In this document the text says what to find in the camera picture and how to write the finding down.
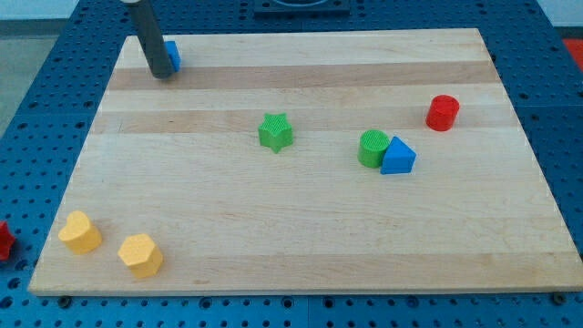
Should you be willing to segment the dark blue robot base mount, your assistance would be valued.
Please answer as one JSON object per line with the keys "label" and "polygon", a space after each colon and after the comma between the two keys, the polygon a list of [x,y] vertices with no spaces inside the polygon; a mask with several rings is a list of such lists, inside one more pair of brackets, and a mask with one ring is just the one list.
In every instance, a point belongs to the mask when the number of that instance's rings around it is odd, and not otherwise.
{"label": "dark blue robot base mount", "polygon": [[255,0],[255,16],[349,14],[351,0]]}

